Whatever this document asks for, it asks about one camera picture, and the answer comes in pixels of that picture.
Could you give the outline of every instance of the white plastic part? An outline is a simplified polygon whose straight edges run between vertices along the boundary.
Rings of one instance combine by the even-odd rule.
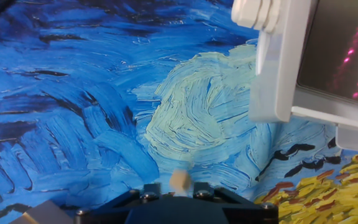
[[[281,0],[271,34],[262,31],[257,76],[250,89],[250,119],[289,122],[311,0]]]
[[[268,19],[264,32],[271,33],[277,24],[278,17],[280,16],[281,0],[272,0],[272,5],[268,12]]]
[[[234,5],[245,6],[246,0]],[[252,10],[261,13],[246,27],[260,29],[264,3]],[[289,122],[291,115],[337,126],[336,144],[358,150],[358,105],[296,86],[310,11],[317,0],[271,0],[257,48],[257,78],[250,89],[249,117],[261,122]],[[241,26],[243,11],[233,9]]]
[[[239,26],[273,32],[281,0],[234,0],[231,19]]]
[[[336,127],[336,145],[343,149],[358,150],[358,129],[338,125]]]
[[[262,0],[234,0],[231,20],[239,26],[252,28],[257,20]]]
[[[267,22],[267,16],[269,14],[271,4],[272,0],[262,0],[262,5],[260,6],[254,29],[262,30],[262,28],[264,28],[264,25]]]

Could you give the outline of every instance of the small cube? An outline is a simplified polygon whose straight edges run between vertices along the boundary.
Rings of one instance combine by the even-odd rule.
[[[173,171],[169,184],[177,192],[185,192],[191,186],[191,177],[185,170],[175,170]]]

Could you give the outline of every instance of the yellow brushstroke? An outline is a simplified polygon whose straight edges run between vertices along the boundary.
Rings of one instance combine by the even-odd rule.
[[[350,174],[340,184],[329,177],[308,177],[296,186],[297,196],[283,190],[274,195],[269,202],[279,204],[280,224],[358,223],[358,160],[344,166],[340,173]]]

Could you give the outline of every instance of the blue brushstroke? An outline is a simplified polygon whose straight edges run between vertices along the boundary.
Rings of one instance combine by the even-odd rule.
[[[248,40],[256,44],[258,36],[231,22],[231,4],[230,0],[30,0],[16,1],[2,13],[0,211],[16,203],[36,206],[45,200],[95,208],[153,181],[161,182],[167,192],[173,169],[190,165],[195,180],[254,198],[302,160],[340,155],[340,149],[326,147],[334,136],[332,127],[297,119],[282,126],[250,122],[244,115],[252,75],[241,80],[243,88],[221,88],[221,80],[234,86],[238,79],[221,71],[236,71],[233,64],[255,55],[254,49],[231,49]],[[251,74],[254,63],[250,59],[237,73]],[[210,68],[219,75],[200,79],[204,88],[195,88],[188,101],[182,100],[192,102],[184,111],[194,114],[191,122],[197,127],[185,131],[199,136],[203,130],[204,137],[212,133],[224,141],[218,147],[212,147],[212,141],[205,151],[195,150],[194,161],[167,157],[156,147],[164,144],[145,137],[151,134],[147,127],[158,117],[157,108],[172,100],[169,92],[191,76],[190,67],[193,72]],[[163,91],[155,94],[160,85]],[[200,103],[214,89],[208,113],[223,133],[206,129],[209,120]],[[155,129],[156,136],[169,134],[159,131]],[[171,138],[193,148],[208,142],[186,132]],[[255,180],[275,151],[287,151],[297,143],[316,148],[289,161],[274,160],[264,182]],[[191,147],[181,149],[187,152]],[[20,215],[11,211],[0,223]]]

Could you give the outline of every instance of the dark blue brushstroke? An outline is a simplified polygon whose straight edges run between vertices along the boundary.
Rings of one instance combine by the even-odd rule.
[[[256,38],[231,22],[231,4],[29,0],[0,14],[0,211],[49,199],[97,206],[158,178],[139,114],[159,102],[131,91]]]
[[[155,161],[142,150],[143,146],[137,141],[114,130],[104,132],[95,141],[98,146],[119,154],[145,183],[158,177]]]
[[[7,207],[5,207],[4,209],[2,209],[0,211],[0,218],[4,217],[5,215],[7,215],[11,211],[17,211],[17,212],[20,212],[20,213],[24,213],[30,208],[31,208],[31,206],[23,205],[21,203],[15,203],[13,205],[8,205]]]

